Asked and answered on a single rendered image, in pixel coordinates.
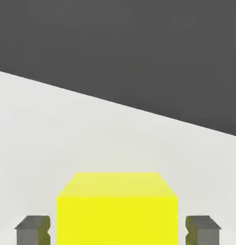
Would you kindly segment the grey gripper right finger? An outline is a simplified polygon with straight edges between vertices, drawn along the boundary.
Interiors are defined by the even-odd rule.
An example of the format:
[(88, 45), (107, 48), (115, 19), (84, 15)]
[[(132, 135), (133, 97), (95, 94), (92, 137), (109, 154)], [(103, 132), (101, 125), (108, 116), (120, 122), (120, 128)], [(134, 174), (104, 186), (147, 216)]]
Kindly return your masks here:
[(187, 216), (185, 227), (185, 245), (220, 245), (222, 228), (209, 215)]

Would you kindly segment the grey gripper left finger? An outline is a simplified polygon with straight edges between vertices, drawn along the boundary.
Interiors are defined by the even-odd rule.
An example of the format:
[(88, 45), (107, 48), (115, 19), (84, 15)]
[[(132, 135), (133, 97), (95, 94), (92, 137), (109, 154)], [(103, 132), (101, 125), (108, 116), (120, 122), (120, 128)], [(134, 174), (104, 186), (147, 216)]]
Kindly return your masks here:
[(48, 215), (27, 215), (14, 228), (16, 245), (51, 245)]

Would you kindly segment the small yellow cube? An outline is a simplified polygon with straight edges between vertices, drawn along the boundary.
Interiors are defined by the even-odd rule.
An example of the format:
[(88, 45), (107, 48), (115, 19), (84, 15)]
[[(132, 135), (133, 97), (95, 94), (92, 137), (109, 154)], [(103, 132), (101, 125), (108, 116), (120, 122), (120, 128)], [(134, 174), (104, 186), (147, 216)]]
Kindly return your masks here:
[(57, 245), (178, 245), (178, 197), (158, 173), (77, 173), (57, 197)]

